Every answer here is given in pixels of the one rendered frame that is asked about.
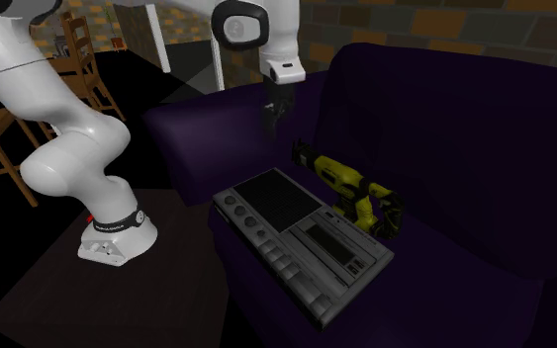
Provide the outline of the yellow and black power saw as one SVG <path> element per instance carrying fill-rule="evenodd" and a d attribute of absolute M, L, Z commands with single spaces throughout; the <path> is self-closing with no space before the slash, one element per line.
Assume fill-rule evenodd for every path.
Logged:
<path fill-rule="evenodd" d="M 307 167 L 338 196 L 332 208 L 363 231 L 384 239 L 400 234 L 404 201 L 391 191 L 336 160 L 319 154 L 300 139 L 294 141 L 292 161 Z"/>

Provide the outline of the dark purple sofa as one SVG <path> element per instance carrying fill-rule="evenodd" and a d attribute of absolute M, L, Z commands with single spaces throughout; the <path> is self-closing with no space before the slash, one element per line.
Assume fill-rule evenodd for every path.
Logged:
<path fill-rule="evenodd" d="M 143 116 L 187 205 L 292 162 L 295 141 L 405 201 L 394 258 L 324 331 L 216 212 L 209 214 L 251 348 L 557 348 L 557 68 L 351 43 L 295 87 L 277 135 L 257 84 Z"/>

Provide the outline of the dark robot stand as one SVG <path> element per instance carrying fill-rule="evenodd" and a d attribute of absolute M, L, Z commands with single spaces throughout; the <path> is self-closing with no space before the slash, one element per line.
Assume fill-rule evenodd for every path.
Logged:
<path fill-rule="evenodd" d="M 135 194 L 155 243 L 122 266 L 82 260 L 81 214 L 0 301 L 0 333 L 26 348 L 219 348 L 229 289 L 210 204 Z"/>

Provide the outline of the grey cassette recorder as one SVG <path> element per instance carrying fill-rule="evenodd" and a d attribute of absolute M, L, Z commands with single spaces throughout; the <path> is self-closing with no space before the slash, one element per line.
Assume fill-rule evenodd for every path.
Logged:
<path fill-rule="evenodd" d="M 213 203 L 318 331 L 394 258 L 277 168 L 215 194 Z"/>

